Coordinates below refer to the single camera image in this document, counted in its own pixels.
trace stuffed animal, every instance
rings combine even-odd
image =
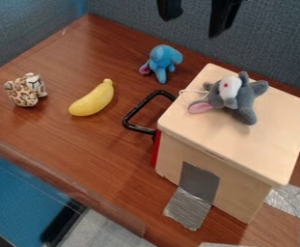
[[[40,97],[47,96],[44,82],[34,73],[26,73],[22,78],[6,82],[4,89],[11,101],[23,107],[32,107],[39,102]]]
[[[202,113],[211,108],[227,108],[239,121],[247,125],[257,122],[257,116],[253,109],[254,100],[268,89],[266,81],[250,83],[248,73],[242,71],[238,77],[228,76],[214,84],[204,83],[208,95],[193,101],[188,111],[190,113]]]
[[[150,52],[150,59],[139,68],[142,74],[149,74],[152,70],[159,83],[167,82],[167,73],[175,71],[175,65],[182,62],[182,55],[169,45],[160,44]]]

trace toy banana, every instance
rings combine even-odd
[[[87,95],[77,99],[68,109],[73,116],[89,116],[105,108],[114,95],[113,81],[104,79]]]

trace gray wall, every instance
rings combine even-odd
[[[88,0],[89,12],[173,41],[208,57],[300,88],[300,1],[245,1],[233,27],[207,37],[211,0],[183,0],[184,14],[163,21],[155,0]]]
[[[86,11],[86,0],[0,0],[0,67]]]

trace duct tape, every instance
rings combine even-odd
[[[249,246],[246,246],[246,245],[221,244],[221,243],[202,243],[199,247],[249,247]]]
[[[179,187],[163,214],[194,232],[201,227],[210,209],[211,204]]]
[[[265,199],[265,203],[283,212],[300,218],[300,188],[294,185],[286,185],[282,188],[274,188]]]
[[[179,188],[163,214],[190,231],[203,224],[215,199],[219,178],[212,173],[183,162]]]

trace box lid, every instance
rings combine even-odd
[[[237,76],[208,64],[187,89],[202,90],[204,82],[214,83],[229,75]],[[223,110],[189,114],[187,101],[197,97],[179,96],[158,120],[158,128],[272,186],[288,184],[300,152],[299,97],[270,87],[255,100],[258,123],[252,126]]]

